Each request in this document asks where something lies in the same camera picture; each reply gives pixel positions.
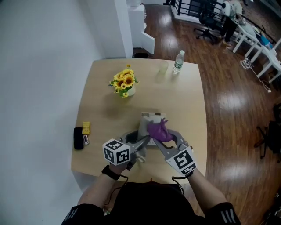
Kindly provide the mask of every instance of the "black shirt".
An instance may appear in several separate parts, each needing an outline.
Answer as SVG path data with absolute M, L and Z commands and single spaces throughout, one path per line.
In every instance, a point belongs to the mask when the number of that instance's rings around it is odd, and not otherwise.
M 62 225 L 104 223 L 144 223 L 149 221 L 201 224 L 240 224 L 232 204 L 221 203 L 208 210 L 205 218 L 197 216 L 188 200 L 171 185 L 155 182 L 129 183 L 116 197 L 110 214 L 92 204 L 74 206 Z

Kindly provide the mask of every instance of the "sleeve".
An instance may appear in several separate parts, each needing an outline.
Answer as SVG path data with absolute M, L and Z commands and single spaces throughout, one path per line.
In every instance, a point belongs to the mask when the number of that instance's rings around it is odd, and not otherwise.
M 238 4 L 236 4 L 236 14 L 242 15 L 242 10 L 243 10 L 243 8 L 242 8 L 240 2 L 238 2 Z
M 81 204 L 72 207 L 61 225 L 87 225 L 93 224 L 94 221 L 99 221 L 99 218 L 104 217 L 103 210 L 92 204 Z
M 210 209 L 206 215 L 206 221 L 210 224 L 224 225 L 224 224 L 235 224 L 241 225 L 233 205 L 229 202 L 224 202 L 214 206 Z

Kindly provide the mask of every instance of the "hand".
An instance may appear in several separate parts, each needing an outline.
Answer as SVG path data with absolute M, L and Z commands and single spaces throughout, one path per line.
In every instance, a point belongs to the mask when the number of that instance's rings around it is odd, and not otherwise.
M 113 173 L 116 173 L 118 175 L 120 175 L 126 168 L 127 168 L 127 164 L 128 163 L 123 163 L 123 164 L 120 164 L 118 166 L 115 166 L 113 164 L 110 164 L 109 165 L 109 169 L 113 172 Z

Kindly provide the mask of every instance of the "yellow block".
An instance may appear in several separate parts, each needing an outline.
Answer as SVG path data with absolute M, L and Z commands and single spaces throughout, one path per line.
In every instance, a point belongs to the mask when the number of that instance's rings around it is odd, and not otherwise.
M 90 134 L 90 122 L 83 122 L 82 134 Z

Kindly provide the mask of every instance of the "flower vase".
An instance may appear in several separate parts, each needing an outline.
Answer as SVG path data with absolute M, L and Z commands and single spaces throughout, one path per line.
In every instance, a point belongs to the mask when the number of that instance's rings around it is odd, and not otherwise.
M 135 93 L 136 93 L 136 88 L 135 88 L 135 85 L 133 85 L 132 88 L 128 90 L 128 95 L 132 96 Z

